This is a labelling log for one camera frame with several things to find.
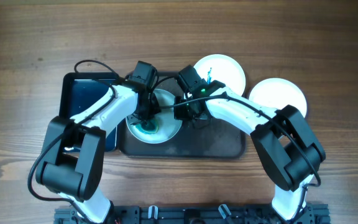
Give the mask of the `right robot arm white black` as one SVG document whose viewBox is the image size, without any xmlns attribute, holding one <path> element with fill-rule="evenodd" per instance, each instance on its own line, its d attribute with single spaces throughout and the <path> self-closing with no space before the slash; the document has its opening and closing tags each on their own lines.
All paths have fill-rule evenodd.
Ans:
<svg viewBox="0 0 358 224">
<path fill-rule="evenodd" d="M 191 97 L 176 101 L 175 109 L 207 111 L 251 137 L 264 171 L 276 186 L 273 209 L 283 220 L 295 223 L 306 207 L 308 188 L 321 185 L 318 169 L 326 158 L 300 111 L 291 105 L 281 110 L 258 105 L 219 81 L 177 83 Z"/>
</svg>

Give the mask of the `white plate with blue streak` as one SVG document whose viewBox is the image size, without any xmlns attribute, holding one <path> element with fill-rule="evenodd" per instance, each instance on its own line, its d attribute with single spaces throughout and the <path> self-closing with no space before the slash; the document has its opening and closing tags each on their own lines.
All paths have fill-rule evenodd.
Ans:
<svg viewBox="0 0 358 224">
<path fill-rule="evenodd" d="M 175 102 L 175 96 L 167 90 L 156 89 L 154 94 L 160 106 L 173 105 Z M 182 125 L 182 120 L 174 118 L 173 108 L 162 110 L 155 115 L 154 120 L 158 124 L 158 130 L 153 134 L 143 133 L 136 126 L 129 124 L 128 119 L 126 119 L 126 124 L 130 133 L 136 139 L 149 144 L 160 144 L 168 141 L 179 132 Z"/>
</svg>

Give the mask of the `green yellow sponge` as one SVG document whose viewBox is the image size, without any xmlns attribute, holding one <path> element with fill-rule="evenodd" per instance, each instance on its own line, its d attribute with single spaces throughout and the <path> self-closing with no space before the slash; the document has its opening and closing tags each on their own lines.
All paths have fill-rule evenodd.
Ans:
<svg viewBox="0 0 358 224">
<path fill-rule="evenodd" d="M 155 134 L 159 130 L 159 124 L 156 119 L 150 119 L 147 121 L 142 121 L 141 123 L 137 124 L 135 128 L 144 134 Z"/>
</svg>

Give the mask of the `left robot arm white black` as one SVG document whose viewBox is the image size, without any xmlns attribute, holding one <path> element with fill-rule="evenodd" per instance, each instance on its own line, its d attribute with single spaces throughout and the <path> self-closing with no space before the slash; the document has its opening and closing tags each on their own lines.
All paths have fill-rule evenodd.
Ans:
<svg viewBox="0 0 358 224">
<path fill-rule="evenodd" d="M 96 103 L 73 118 L 56 116 L 49 122 L 27 187 L 35 198 L 49 202 L 32 183 L 45 186 L 58 194 L 55 201 L 68 202 L 86 223 L 115 223 L 114 204 L 99 188 L 106 137 L 124 118 L 149 105 L 156 84 L 123 78 L 99 83 L 108 90 Z"/>
</svg>

